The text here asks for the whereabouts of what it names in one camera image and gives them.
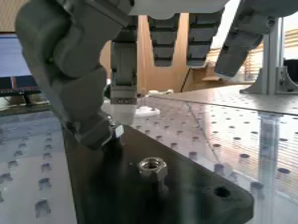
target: metal bolt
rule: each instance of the metal bolt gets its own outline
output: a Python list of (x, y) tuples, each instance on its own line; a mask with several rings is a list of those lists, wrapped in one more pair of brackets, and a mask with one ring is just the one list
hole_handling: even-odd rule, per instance
[(168, 175), (168, 166), (165, 161), (157, 157), (145, 158), (138, 163), (138, 171), (141, 177), (152, 183), (153, 189), (158, 193), (165, 193), (168, 188), (165, 186), (165, 177)]

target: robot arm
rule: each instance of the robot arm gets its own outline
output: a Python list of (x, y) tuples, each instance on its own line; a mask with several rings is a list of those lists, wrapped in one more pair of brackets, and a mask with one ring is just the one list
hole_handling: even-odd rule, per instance
[[(73, 0), (65, 5), (64, 2), (30, 1), (19, 12), (16, 33), (29, 69), (64, 127), (84, 145), (97, 149), (112, 136), (109, 119), (101, 111), (106, 72), (98, 56), (106, 41), (129, 24), (133, 2)], [(116, 52), (136, 51), (133, 44), (128, 47), (121, 41), (117, 43), (121, 38), (120, 35), (113, 43)], [(118, 66), (122, 68), (124, 64), (116, 63), (116, 70)], [(128, 84), (125, 78), (116, 80), (121, 87)], [(129, 85), (134, 96), (136, 81)]]
[(226, 41), (217, 60), (215, 73), (230, 79), (242, 66), (249, 51), (258, 47), (277, 19), (295, 13), (297, 0), (241, 0)]

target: white object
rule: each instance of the white object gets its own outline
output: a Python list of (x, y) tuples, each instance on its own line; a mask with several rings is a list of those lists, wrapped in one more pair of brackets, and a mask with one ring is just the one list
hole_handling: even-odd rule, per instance
[(134, 117), (150, 117), (158, 115), (160, 113), (161, 111), (157, 108), (142, 106), (136, 110)]

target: metal post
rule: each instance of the metal post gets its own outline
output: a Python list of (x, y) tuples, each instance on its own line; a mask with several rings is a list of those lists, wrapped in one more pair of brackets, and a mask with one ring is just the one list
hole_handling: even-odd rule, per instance
[(278, 19), (278, 23), (273, 32), (263, 40), (263, 71), (267, 72), (267, 94), (277, 94), (278, 79), (277, 68), (283, 66), (283, 18)]

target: wall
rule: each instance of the wall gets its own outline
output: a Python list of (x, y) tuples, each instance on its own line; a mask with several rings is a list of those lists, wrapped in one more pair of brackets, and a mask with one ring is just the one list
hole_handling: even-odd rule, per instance
[(16, 14), (28, 0), (0, 0), (0, 32), (15, 31)]
[(176, 42), (173, 66), (160, 68), (153, 63), (152, 41), (149, 35), (149, 24), (146, 16), (138, 19), (138, 88), (142, 90), (179, 91), (185, 75), (186, 66), (186, 46), (187, 46), (187, 14), (181, 15), (179, 30)]

